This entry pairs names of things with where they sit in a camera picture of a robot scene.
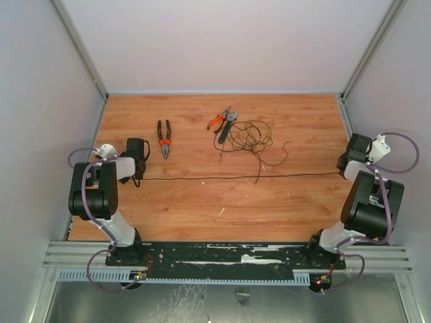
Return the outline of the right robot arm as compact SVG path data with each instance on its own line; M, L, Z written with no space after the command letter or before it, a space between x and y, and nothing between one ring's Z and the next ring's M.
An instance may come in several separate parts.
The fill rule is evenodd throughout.
M391 152L386 134L375 139L354 133L337 161L339 174L352 183L340 220L310 238L307 263L314 268L335 264L356 242L383 245L395 228L405 187L383 177L376 163Z

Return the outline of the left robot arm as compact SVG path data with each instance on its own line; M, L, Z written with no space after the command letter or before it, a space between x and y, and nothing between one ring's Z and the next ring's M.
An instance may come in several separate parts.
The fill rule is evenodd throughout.
M143 242L138 230L119 211L118 185L132 181L140 187L150 144L144 139L128 138L122 153L108 143L88 150L94 154L93 162L72 165L69 212L92 223L108 238L106 265L141 265L146 259Z

